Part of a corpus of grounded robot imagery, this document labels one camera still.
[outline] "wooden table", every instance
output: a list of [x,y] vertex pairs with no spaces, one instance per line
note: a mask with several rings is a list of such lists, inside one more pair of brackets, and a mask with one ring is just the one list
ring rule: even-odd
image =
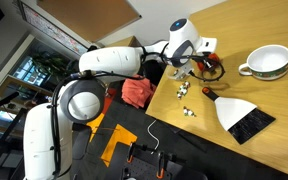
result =
[[[176,96],[182,82],[164,74],[146,114],[288,174],[288,73],[278,80],[261,81],[240,76],[237,70],[260,46],[288,47],[288,0],[230,0],[197,12],[190,20],[202,36],[218,39],[216,53],[226,73],[211,83],[189,77],[192,87],[182,100]],[[239,145],[220,125],[214,103],[201,92],[204,86],[223,97],[250,101],[276,121]],[[197,117],[184,116],[183,106]]]

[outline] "cup handle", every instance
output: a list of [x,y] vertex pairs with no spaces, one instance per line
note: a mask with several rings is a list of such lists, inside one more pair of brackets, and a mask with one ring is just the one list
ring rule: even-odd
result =
[[238,67],[238,71],[240,72],[241,75],[244,75],[244,76],[251,76],[252,75],[252,72],[251,72],[250,68],[248,67],[247,63],[240,65]]

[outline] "window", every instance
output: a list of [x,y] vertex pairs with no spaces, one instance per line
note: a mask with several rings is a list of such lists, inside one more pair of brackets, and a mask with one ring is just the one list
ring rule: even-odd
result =
[[26,56],[21,65],[15,70],[13,76],[30,84],[40,86],[47,78],[45,74],[35,71],[31,56]]
[[14,119],[15,117],[16,117],[15,114],[8,113],[8,112],[1,111],[1,110],[0,110],[0,120],[3,120],[3,121],[13,121],[13,119]]

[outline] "white cable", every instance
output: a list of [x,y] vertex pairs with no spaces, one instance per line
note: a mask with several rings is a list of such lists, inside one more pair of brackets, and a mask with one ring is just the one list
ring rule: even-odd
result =
[[150,132],[150,127],[151,127],[155,122],[156,122],[156,120],[154,120],[154,121],[152,122],[152,124],[150,124],[150,125],[147,127],[147,132],[157,141],[157,144],[156,144],[154,150],[156,150],[157,147],[158,147],[158,145],[160,144],[160,141]]

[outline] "red cloth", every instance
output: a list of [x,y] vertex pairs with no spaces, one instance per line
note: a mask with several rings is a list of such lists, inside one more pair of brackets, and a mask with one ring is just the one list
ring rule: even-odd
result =
[[126,79],[122,87],[122,99],[136,108],[144,107],[149,103],[156,90],[156,86],[149,79]]

